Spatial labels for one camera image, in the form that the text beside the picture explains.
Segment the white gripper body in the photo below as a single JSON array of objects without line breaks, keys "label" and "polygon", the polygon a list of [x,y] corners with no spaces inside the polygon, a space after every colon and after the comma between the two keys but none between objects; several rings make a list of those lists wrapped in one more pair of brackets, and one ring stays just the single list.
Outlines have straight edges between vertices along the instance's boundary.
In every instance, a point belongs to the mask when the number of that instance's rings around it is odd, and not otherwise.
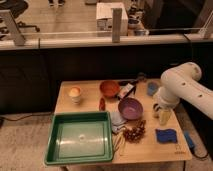
[{"label": "white gripper body", "polygon": [[154,97],[154,104],[155,103],[157,103],[159,105],[159,108],[160,108],[158,110],[158,117],[159,117],[159,114],[162,110],[171,110],[171,109],[174,109],[175,106],[176,106],[175,102],[165,101],[164,99],[159,98],[157,96]]}]

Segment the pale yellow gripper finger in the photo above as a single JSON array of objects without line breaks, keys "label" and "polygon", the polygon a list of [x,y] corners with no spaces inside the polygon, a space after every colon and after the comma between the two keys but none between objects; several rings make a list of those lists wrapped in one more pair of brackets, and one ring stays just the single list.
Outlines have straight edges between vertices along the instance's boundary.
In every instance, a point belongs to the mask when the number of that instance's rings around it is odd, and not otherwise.
[{"label": "pale yellow gripper finger", "polygon": [[159,123],[161,126],[166,125],[168,120],[170,119],[171,111],[170,110],[162,110],[159,114]]}]

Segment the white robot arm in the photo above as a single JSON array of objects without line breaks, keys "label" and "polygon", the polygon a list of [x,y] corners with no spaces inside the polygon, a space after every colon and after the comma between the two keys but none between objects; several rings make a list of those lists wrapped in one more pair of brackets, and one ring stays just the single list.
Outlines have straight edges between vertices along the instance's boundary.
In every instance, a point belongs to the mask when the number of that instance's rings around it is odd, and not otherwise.
[{"label": "white robot arm", "polygon": [[166,125],[172,110],[183,99],[213,120],[213,91],[199,83],[201,68],[194,62],[186,62],[164,71],[161,86],[154,94],[154,116],[161,126]]}]

